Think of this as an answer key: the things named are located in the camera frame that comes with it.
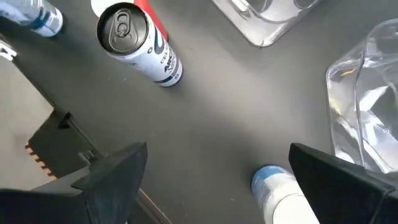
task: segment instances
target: metal bracket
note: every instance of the metal bracket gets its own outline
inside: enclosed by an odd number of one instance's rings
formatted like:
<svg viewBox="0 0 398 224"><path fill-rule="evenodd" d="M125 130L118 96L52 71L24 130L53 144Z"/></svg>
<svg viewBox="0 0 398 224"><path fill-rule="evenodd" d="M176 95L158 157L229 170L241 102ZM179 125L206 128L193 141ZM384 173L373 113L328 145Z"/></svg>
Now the metal bracket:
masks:
<svg viewBox="0 0 398 224"><path fill-rule="evenodd" d="M12 47L5 43L3 40L0 40L0 56L3 56L9 61L12 61L14 57L17 56L17 52L13 50Z"/></svg>

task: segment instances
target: pull tab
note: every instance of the pull tab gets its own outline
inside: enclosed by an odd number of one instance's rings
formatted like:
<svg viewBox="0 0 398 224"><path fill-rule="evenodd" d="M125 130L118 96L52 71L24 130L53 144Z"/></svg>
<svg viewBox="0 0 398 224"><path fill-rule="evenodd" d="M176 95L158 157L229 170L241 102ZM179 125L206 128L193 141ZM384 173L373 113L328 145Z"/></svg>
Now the pull tab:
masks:
<svg viewBox="0 0 398 224"><path fill-rule="evenodd" d="M130 33L130 15L125 11L119 11L114 16L113 28L118 37L125 37Z"/></svg>
<svg viewBox="0 0 398 224"><path fill-rule="evenodd" d="M0 40L0 56L4 57L9 61L12 61L16 55L17 52L13 50L10 45Z"/></svg>

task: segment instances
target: white can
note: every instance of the white can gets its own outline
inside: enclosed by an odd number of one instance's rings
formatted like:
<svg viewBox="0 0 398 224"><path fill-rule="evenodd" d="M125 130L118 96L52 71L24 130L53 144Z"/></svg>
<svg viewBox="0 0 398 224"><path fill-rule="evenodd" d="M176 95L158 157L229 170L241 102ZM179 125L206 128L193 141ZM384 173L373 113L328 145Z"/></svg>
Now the white can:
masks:
<svg viewBox="0 0 398 224"><path fill-rule="evenodd" d="M122 2L108 7L99 17L97 38L110 56L160 86L172 86L181 79L181 61L150 16L134 4Z"/></svg>
<svg viewBox="0 0 398 224"><path fill-rule="evenodd" d="M252 192L266 224L319 224L295 177L277 166L265 166L252 179Z"/></svg>
<svg viewBox="0 0 398 224"><path fill-rule="evenodd" d="M62 13L46 0L1 0L0 16L44 37L58 34L63 26Z"/></svg>

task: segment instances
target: clear plastic container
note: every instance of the clear plastic container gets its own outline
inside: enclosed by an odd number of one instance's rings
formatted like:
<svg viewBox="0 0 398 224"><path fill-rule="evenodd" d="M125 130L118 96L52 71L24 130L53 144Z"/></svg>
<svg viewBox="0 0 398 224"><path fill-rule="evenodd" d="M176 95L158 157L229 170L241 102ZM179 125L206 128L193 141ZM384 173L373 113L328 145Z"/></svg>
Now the clear plastic container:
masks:
<svg viewBox="0 0 398 224"><path fill-rule="evenodd" d="M383 22L326 71L335 155L398 171L398 19Z"/></svg>
<svg viewBox="0 0 398 224"><path fill-rule="evenodd" d="M213 0L252 44L266 47L286 33L320 0Z"/></svg>

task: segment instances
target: gray table surface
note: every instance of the gray table surface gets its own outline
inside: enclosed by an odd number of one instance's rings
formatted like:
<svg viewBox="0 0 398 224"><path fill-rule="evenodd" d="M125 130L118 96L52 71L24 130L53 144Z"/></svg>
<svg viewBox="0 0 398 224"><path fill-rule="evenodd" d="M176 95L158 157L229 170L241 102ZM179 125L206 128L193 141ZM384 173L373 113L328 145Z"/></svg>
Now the gray table surface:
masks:
<svg viewBox="0 0 398 224"><path fill-rule="evenodd" d="M54 39L0 20L25 75L72 112L104 154L148 142L142 188L174 223L262 223L249 185L289 168L292 142L330 152L325 70L394 0L325 0L271 47L251 46L210 0L152 0L185 72L160 88L108 57L90 1L50 0L66 17Z"/></svg>

